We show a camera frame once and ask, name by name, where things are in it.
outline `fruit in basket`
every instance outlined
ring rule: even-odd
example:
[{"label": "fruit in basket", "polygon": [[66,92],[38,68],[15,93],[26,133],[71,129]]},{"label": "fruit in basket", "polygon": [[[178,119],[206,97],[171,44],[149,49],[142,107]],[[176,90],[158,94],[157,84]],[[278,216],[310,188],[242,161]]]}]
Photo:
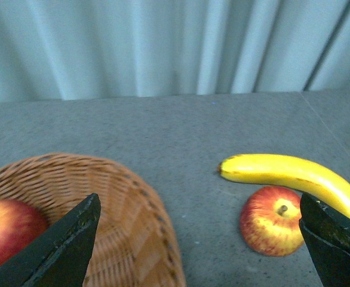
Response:
[{"label": "fruit in basket", "polygon": [[18,200],[0,200],[0,265],[48,228],[42,214]]},{"label": "fruit in basket", "polygon": [[240,213],[240,232],[253,250],[281,257],[298,250],[300,196],[286,187],[263,187],[250,196]]},{"label": "fruit in basket", "polygon": [[350,218],[350,183],[313,161],[279,154],[238,154],[223,160],[217,169],[230,181],[310,193]]}]

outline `yellow banana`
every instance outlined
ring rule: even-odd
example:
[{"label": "yellow banana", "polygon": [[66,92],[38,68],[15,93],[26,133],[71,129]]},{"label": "yellow banana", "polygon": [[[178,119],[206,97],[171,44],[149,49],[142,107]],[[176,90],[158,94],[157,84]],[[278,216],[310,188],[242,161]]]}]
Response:
[{"label": "yellow banana", "polygon": [[230,181],[310,193],[350,218],[350,183],[313,161],[279,154],[238,154],[223,160],[217,169]]}]

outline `banana tip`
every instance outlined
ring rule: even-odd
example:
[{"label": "banana tip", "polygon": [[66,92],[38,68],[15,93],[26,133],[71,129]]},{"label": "banana tip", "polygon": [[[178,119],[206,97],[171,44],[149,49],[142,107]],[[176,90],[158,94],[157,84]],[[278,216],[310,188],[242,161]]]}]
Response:
[{"label": "banana tip", "polygon": [[222,173],[222,163],[219,163],[219,165],[216,168],[216,171],[221,174]]}]

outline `apple stem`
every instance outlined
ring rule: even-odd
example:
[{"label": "apple stem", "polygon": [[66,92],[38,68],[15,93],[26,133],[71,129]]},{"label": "apple stem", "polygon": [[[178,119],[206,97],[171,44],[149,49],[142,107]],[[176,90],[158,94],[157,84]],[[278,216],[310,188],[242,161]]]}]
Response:
[{"label": "apple stem", "polygon": [[280,206],[280,208],[277,210],[277,214],[279,214],[279,215],[283,215],[284,214],[284,212],[285,211],[287,211],[288,210],[288,206],[286,206],[286,205],[282,205],[282,206]]}]

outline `gray table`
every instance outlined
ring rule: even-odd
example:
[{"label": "gray table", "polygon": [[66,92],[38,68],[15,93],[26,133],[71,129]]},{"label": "gray table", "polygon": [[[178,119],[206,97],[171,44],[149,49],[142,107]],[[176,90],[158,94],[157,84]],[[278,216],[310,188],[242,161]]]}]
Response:
[{"label": "gray table", "polygon": [[188,286],[321,286],[306,246],[284,258],[246,247],[238,215],[260,186],[215,169],[239,153],[291,154],[350,182],[350,91],[0,103],[0,167],[57,151],[111,158],[157,190]]}]

